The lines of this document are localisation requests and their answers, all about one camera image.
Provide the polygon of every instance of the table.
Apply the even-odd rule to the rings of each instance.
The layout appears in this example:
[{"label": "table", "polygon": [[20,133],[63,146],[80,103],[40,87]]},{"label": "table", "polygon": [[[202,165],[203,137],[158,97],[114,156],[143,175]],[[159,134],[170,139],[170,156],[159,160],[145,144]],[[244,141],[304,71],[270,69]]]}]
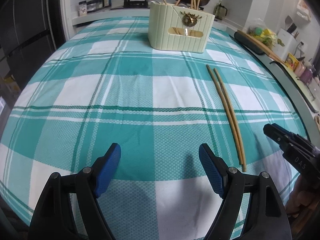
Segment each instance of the table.
[{"label": "table", "polygon": [[[202,54],[159,51],[147,17],[93,22],[59,48],[17,100],[0,144],[0,194],[27,224],[49,175],[76,173],[122,148],[99,199],[117,239],[202,239],[220,206],[198,158],[207,143],[239,169],[228,119],[206,64],[226,85],[247,173],[268,171],[284,202],[297,171],[262,131],[277,123],[306,136],[277,81],[227,33],[212,28]],[[249,196],[232,237],[240,234]],[[76,197],[76,224],[85,234]]]}]

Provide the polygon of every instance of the box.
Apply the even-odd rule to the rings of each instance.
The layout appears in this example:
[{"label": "box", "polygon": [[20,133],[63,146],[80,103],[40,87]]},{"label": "box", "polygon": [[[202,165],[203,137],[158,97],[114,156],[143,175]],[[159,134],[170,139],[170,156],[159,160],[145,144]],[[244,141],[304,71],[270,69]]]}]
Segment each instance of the box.
[{"label": "box", "polygon": [[278,33],[278,39],[281,40],[281,44],[277,44],[272,50],[274,53],[276,53],[279,58],[281,58],[283,61],[287,59],[288,53],[293,53],[295,48],[298,45],[297,40],[287,31],[284,29],[280,29]]},{"label": "box", "polygon": [[289,53],[285,61],[285,65],[294,71],[298,64],[299,64],[299,61],[295,58],[295,56]]},{"label": "box", "polygon": [[148,38],[159,50],[203,53],[214,15],[175,6],[151,3]]}]

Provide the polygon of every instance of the refrigerator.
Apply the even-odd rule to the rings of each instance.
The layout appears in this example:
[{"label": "refrigerator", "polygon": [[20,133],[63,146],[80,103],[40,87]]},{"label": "refrigerator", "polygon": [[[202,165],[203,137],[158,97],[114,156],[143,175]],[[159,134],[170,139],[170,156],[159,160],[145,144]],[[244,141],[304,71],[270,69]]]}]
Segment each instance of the refrigerator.
[{"label": "refrigerator", "polygon": [[60,0],[3,2],[0,7],[0,44],[10,73],[21,90],[64,42]]}]

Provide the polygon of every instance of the purple container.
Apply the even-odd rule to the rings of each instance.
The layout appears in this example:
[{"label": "purple container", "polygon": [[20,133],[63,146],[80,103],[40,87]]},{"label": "purple container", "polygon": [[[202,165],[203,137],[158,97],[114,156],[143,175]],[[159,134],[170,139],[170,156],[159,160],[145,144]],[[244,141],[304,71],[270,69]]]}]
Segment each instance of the purple container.
[{"label": "purple container", "polygon": [[312,81],[312,70],[306,68],[300,76],[300,80],[306,85],[310,84],[310,82]]}]

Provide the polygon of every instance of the shelf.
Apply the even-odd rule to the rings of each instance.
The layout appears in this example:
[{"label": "shelf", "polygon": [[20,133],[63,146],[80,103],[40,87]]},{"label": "shelf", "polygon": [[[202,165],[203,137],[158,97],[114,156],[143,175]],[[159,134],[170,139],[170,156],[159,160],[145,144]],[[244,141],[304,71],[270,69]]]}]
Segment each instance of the shelf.
[{"label": "shelf", "polygon": [[78,16],[72,19],[72,25],[87,23],[97,20],[109,19],[114,17],[149,17],[150,9],[102,9],[97,12],[89,13],[84,16]]}]

